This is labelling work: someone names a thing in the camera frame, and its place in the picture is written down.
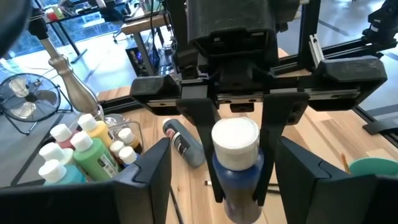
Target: green paint bottle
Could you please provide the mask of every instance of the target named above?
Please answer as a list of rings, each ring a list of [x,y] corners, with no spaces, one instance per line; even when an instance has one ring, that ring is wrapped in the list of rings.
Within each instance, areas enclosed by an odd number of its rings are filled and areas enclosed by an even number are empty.
[[[75,147],[73,158],[93,180],[109,180],[121,170],[100,139],[91,139],[82,131],[70,142]]]

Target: white cap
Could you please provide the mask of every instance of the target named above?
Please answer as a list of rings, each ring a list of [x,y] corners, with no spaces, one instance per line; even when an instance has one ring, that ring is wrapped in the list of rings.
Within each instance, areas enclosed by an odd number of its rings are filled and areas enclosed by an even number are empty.
[[[211,137],[220,164],[229,170],[245,170],[258,157],[259,127],[251,119],[225,118],[217,121]]]
[[[129,128],[123,128],[122,130],[119,131],[118,136],[122,142],[125,144],[130,144],[134,141],[136,136],[131,132],[131,129]]]
[[[72,132],[69,130],[66,124],[58,124],[51,129],[50,134],[57,142],[66,141],[68,138],[70,138],[70,136],[72,136]]]
[[[77,151],[85,151],[93,145],[93,140],[89,137],[87,132],[81,131],[76,133],[70,140],[70,143],[75,147]]]
[[[120,150],[124,148],[124,143],[122,141],[116,141],[112,143],[111,147],[109,148],[114,156],[119,157]]]
[[[97,121],[94,119],[93,115],[91,114],[84,114],[82,115],[77,123],[84,131],[91,131],[97,127]]]
[[[132,164],[137,160],[137,154],[130,146],[122,148],[122,150],[119,152],[119,157],[127,165]]]
[[[52,159],[45,162],[40,167],[39,175],[42,176],[47,182],[56,183],[67,174],[67,168],[65,168],[60,161]]]
[[[164,120],[163,120],[163,126],[166,124],[166,122],[168,122],[168,121],[170,121],[171,120],[171,118],[165,118]]]
[[[39,151],[39,155],[41,155],[46,161],[50,161],[52,159],[61,161],[65,157],[63,149],[54,142],[50,142],[43,146]]]

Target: fan blade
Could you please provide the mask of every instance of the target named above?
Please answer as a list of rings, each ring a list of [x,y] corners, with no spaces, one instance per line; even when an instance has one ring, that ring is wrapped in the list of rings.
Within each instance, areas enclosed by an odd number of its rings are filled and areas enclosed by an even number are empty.
[[[17,77],[11,80],[8,85],[11,90],[18,97],[25,97],[29,94],[29,90],[26,88],[26,78],[25,77]]]
[[[57,102],[57,95],[50,90],[39,90],[35,95],[38,100],[48,101],[52,105]]]
[[[13,113],[13,115],[22,118],[22,119],[26,119],[28,118],[34,111],[36,110],[36,105],[34,103],[31,102],[25,102],[21,107],[19,107],[18,109],[12,109],[11,113]]]

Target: fan stand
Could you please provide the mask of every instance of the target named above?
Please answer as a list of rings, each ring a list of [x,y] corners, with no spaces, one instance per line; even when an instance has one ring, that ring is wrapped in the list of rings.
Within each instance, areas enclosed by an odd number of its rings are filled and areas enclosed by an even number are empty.
[[[73,112],[73,106],[70,103],[69,99],[67,98],[67,96],[65,96],[65,94],[63,93],[63,91],[61,90],[60,86],[57,85],[57,89],[59,90],[59,92],[62,94],[62,96],[66,99],[66,101],[68,102],[70,109],[57,109],[56,113],[66,113],[66,112]],[[36,124],[38,123],[38,121],[36,121],[30,128],[28,131],[22,131],[15,122],[13,122],[13,119],[8,117],[8,115],[6,113],[3,113],[2,108],[0,108],[0,114],[3,114],[6,119],[13,125],[14,128],[17,129],[18,132],[20,132],[21,134],[25,134],[25,135],[29,135],[30,132],[35,128]]]

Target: fan grille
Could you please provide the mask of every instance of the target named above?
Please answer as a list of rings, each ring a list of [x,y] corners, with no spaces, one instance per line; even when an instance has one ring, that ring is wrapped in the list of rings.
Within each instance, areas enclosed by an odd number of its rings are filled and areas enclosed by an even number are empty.
[[[3,113],[22,122],[42,121],[57,112],[60,91],[48,78],[21,73],[0,84],[0,103]]]

